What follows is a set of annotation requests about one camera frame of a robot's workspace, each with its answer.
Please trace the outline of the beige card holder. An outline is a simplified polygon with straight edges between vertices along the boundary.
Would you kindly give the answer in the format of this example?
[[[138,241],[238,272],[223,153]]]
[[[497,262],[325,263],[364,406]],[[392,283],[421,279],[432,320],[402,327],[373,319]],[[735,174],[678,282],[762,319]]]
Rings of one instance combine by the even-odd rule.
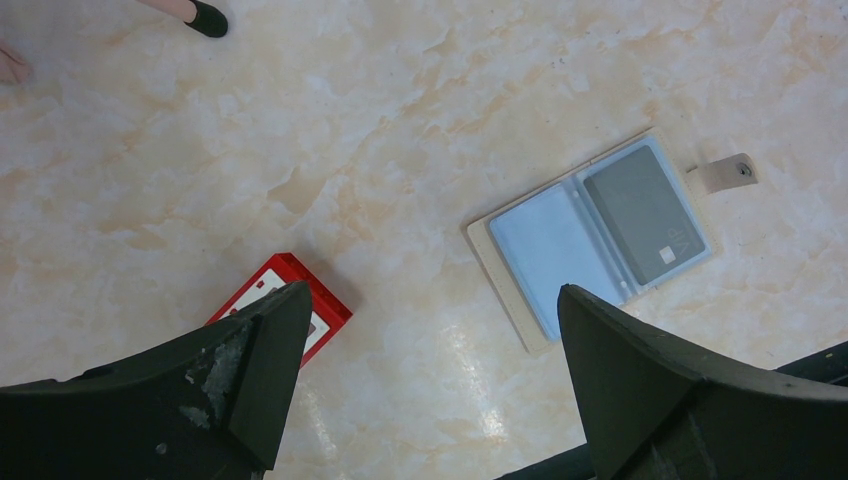
[[[647,285],[635,280],[583,184],[640,146],[653,149],[707,245],[704,254]],[[719,250],[702,199],[757,181],[745,153],[686,166],[661,130],[650,128],[470,222],[465,233],[524,349],[537,356],[560,339],[563,285],[621,307],[695,269]]]

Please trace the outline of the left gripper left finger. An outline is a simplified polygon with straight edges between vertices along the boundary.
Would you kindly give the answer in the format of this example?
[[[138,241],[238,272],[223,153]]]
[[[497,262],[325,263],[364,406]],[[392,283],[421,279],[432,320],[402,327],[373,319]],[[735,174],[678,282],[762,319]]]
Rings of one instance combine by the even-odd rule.
[[[260,479],[277,461],[309,286],[66,381],[1,391],[5,479]]]

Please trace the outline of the grey card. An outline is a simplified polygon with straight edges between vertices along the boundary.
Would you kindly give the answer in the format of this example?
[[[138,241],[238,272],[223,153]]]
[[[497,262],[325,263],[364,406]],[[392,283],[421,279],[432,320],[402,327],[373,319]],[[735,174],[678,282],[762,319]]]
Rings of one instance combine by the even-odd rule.
[[[651,147],[636,148],[583,184],[638,284],[647,285],[707,251]]]

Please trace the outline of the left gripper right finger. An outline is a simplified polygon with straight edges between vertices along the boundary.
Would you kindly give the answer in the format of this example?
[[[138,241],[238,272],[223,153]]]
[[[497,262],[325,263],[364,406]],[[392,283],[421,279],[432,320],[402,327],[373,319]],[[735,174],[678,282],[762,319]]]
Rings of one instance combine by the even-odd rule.
[[[847,386],[762,369],[567,284],[561,338],[599,479],[843,479]]]

